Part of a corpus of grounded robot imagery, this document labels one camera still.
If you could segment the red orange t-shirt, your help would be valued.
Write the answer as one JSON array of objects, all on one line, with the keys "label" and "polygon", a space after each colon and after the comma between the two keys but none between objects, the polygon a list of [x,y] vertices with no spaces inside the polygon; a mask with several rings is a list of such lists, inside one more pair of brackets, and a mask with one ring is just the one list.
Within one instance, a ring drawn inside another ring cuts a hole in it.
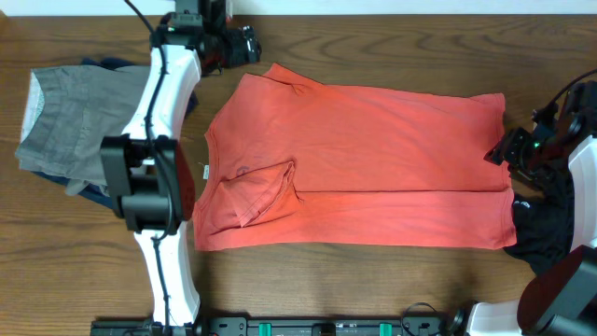
[{"label": "red orange t-shirt", "polygon": [[326,85],[277,64],[245,75],[205,135],[195,246],[514,245],[509,173],[484,159],[504,112],[500,93]]}]

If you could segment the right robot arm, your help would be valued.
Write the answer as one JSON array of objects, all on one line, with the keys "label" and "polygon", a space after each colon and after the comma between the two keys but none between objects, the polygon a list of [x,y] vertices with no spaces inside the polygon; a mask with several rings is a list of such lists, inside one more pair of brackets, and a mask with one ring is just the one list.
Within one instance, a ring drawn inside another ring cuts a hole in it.
[{"label": "right robot arm", "polygon": [[462,335],[596,332],[596,83],[578,77],[533,113],[532,131],[508,132],[486,154],[541,192],[515,198],[518,242],[507,253],[533,279],[516,301],[476,303],[455,321]]}]

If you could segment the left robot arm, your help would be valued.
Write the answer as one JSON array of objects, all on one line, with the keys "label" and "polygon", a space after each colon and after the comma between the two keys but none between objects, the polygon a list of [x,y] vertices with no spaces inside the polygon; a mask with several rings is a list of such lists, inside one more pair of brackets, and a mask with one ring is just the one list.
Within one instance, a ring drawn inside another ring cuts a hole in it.
[{"label": "left robot arm", "polygon": [[134,115],[100,153],[115,215],[140,246],[154,298],[146,322],[95,322],[93,335],[198,335],[201,307],[187,250],[195,184],[179,143],[189,99],[204,76],[260,59],[251,26],[230,29],[227,0],[178,0],[148,23],[149,75]]}]

